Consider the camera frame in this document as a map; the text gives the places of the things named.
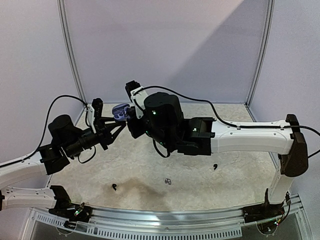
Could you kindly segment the blue-grey charging case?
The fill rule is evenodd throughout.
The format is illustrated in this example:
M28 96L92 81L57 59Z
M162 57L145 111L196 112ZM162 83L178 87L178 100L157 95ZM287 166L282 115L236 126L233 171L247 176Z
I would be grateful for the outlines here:
M126 121L129 116L130 105L128 103L121 103L112 108L113 118L116 121Z

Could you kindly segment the grey earbud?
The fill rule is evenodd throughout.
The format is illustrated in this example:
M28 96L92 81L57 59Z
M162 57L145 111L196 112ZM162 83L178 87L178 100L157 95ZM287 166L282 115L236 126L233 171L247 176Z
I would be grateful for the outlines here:
M167 184L167 185L171 185L171 184L172 184L172 181L171 181L169 178L166 178L166 179L164 180L164 182L165 182L165 184Z

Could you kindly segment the white earbud charging case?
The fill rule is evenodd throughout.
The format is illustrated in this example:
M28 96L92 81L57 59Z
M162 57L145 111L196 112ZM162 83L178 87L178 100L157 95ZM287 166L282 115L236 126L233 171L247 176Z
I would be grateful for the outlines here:
M126 108L126 109L134 109L135 107L134 107L133 105L126 104L125 108Z

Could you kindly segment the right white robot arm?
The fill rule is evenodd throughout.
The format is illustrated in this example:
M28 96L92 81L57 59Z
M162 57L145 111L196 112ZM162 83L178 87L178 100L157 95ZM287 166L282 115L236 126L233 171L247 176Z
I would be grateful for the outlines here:
M232 151L276 153L280 165L265 202L259 206L262 218L278 210L285 194L308 169L308 148L295 115L274 122L230 122L218 117L184 118L179 99L174 94L147 94L144 87L128 92L135 108L135 123L129 125L137 138L143 134L162 145L168 153L209 156Z

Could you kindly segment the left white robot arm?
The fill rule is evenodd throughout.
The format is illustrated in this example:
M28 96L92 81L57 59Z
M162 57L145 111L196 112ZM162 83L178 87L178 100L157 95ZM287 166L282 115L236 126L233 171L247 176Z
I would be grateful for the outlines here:
M87 107L89 126L86 129L76 127L67 114L57 116L48 124L52 137L50 144L39 146L27 156L4 162L0 166L1 210L40 207L56 209L63 217L70 217L75 211L74 205L63 186L14 188L12 184L58 173L70 164L71 159L96 145L107 150L126 123L113 117L103 117L102 110L102 100L94 99Z

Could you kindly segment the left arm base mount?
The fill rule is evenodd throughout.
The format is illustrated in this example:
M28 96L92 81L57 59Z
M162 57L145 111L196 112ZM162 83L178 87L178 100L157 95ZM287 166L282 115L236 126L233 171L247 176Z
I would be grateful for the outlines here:
M67 191L60 185L51 185L49 187L53 191L53 198L56 200L53 208L48 213L57 217L65 218L64 228L75 230L77 222L89 223L93 208L87 206L84 202L81 204L73 203Z

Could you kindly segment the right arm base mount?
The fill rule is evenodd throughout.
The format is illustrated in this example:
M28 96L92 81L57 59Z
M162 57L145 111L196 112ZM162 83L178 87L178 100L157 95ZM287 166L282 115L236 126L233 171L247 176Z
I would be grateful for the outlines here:
M289 215L289 212L291 210L290 194L287 192L285 195L285 201L288 206L287 211L285 211L284 202L271 204L269 201L268 193L269 189L267 188L264 193L263 203L249 205L241 208L244 222L246 224L275 218L280 215L280 221L283 221Z

